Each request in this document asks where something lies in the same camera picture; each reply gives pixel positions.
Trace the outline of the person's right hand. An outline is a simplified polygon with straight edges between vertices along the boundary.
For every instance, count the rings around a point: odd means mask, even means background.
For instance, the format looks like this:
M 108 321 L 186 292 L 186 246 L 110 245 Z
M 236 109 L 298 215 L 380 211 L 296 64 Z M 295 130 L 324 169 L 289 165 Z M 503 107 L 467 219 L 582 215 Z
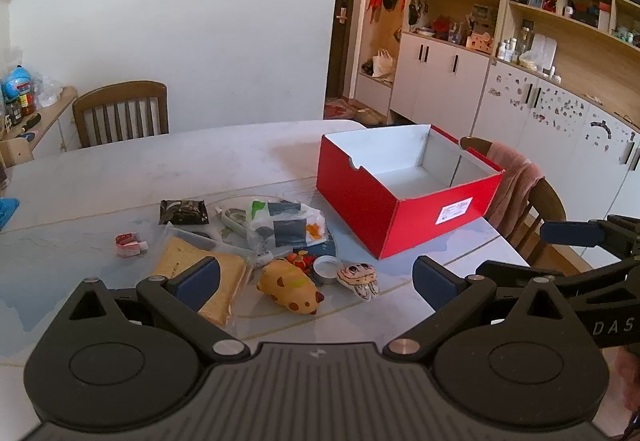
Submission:
M 626 409 L 638 412 L 640 409 L 640 360 L 638 355 L 629 352 L 626 348 L 618 349 L 615 368 L 622 380 Z

